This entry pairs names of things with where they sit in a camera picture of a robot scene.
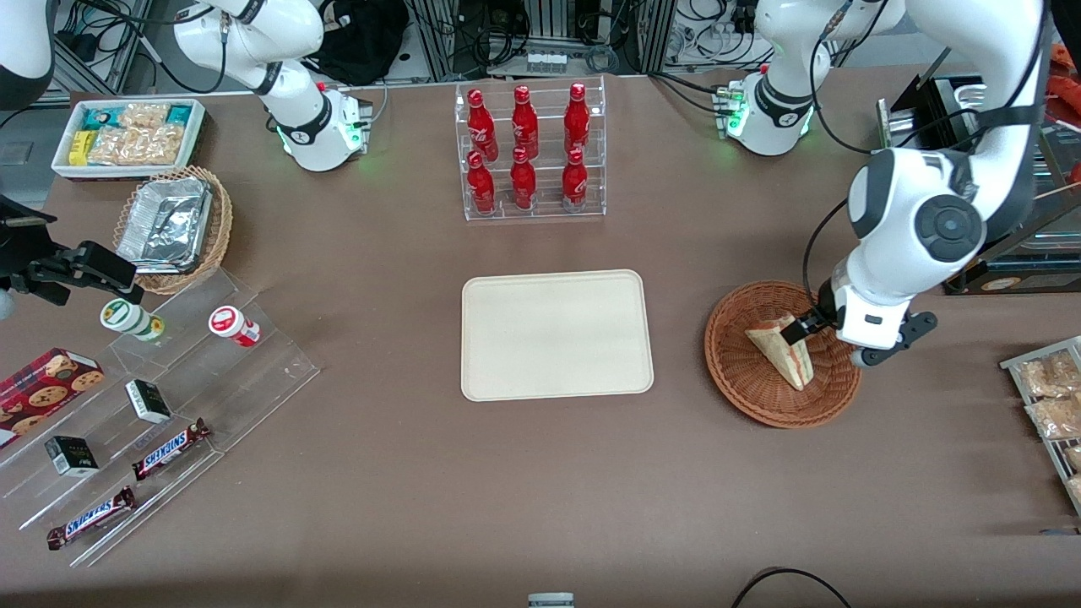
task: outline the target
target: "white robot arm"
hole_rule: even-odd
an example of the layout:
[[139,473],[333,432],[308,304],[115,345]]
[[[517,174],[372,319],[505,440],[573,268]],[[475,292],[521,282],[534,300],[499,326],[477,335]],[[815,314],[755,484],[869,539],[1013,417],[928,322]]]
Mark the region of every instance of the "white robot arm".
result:
[[[193,63],[225,74],[259,96],[285,151],[309,171],[328,171],[363,150],[365,135],[356,98],[321,91],[297,61],[323,40],[319,12],[307,0],[211,0],[215,10],[173,27]],[[204,10],[196,4],[177,14]],[[157,53],[148,47],[151,54]]]
[[848,207],[859,244],[823,286],[822,304],[785,336],[796,342],[836,323],[838,338],[864,348],[856,354],[864,365],[907,348],[906,331],[933,327],[926,314],[918,323],[930,327],[909,327],[909,303],[961,270],[984,244],[987,222],[1013,189],[1042,116],[1040,0],[908,0],[908,11],[929,37],[976,66],[987,85],[985,106],[995,109],[980,113],[986,131],[971,155],[890,148],[856,174]]
[[[363,151],[356,98],[321,91],[297,61],[319,49],[323,23],[308,0],[212,0],[176,14],[176,41],[192,62],[225,74],[263,100],[285,150],[309,171],[328,171]],[[45,91],[53,72],[54,0],[0,0],[0,110],[22,109]],[[139,38],[154,61],[161,57]]]
[[729,83],[725,135],[763,156],[792,149],[811,120],[811,65],[815,89],[830,69],[819,42],[885,31],[904,14],[905,0],[761,0],[755,27],[773,43],[774,58],[765,74]]

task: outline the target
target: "snickers bar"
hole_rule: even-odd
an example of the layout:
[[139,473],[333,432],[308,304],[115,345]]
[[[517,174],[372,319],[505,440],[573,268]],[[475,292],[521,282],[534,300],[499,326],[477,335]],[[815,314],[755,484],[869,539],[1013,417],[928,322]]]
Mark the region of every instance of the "snickers bar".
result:
[[170,461],[181,455],[181,452],[196,445],[200,439],[210,435],[210,428],[200,418],[195,424],[188,425],[179,435],[173,437],[165,445],[154,450],[139,462],[132,464],[135,471],[135,479],[142,481],[146,479],[155,468],[164,466]]
[[124,486],[119,494],[68,521],[67,526],[58,526],[49,530],[49,551],[61,548],[94,526],[101,525],[122,511],[134,510],[136,506],[135,493],[132,492],[131,487]]

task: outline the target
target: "beige tray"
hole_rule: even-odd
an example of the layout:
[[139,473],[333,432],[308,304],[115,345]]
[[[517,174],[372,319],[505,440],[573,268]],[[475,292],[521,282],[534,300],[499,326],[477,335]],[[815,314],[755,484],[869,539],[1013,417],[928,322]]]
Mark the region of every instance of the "beige tray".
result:
[[480,277],[462,289],[472,401],[644,393],[653,358],[633,270]]

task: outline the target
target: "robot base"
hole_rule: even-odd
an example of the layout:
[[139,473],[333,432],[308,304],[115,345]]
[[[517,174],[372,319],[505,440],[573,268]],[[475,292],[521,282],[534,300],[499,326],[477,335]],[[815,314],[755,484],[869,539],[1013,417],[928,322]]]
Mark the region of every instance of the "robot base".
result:
[[372,106],[361,107],[357,98],[338,91],[323,94],[331,103],[331,119],[312,143],[303,146],[291,143],[278,131],[285,151],[308,171],[330,171],[353,155],[366,153],[372,132]]
[[761,78],[761,74],[751,74],[713,93],[713,109],[724,113],[717,117],[717,132],[722,140],[735,140],[755,154],[779,156],[792,149],[808,132],[814,111],[808,110],[802,125],[795,121],[789,127],[775,125],[755,101],[755,85]]

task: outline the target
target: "white bottle with green label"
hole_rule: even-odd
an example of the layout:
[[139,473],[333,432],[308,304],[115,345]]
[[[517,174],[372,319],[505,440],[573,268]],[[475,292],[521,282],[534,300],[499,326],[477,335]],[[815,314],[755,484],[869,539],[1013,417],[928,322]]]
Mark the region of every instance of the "white bottle with green label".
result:
[[143,342],[155,340],[165,331],[165,321],[161,317],[120,298],[102,308],[102,325],[112,331],[134,335]]

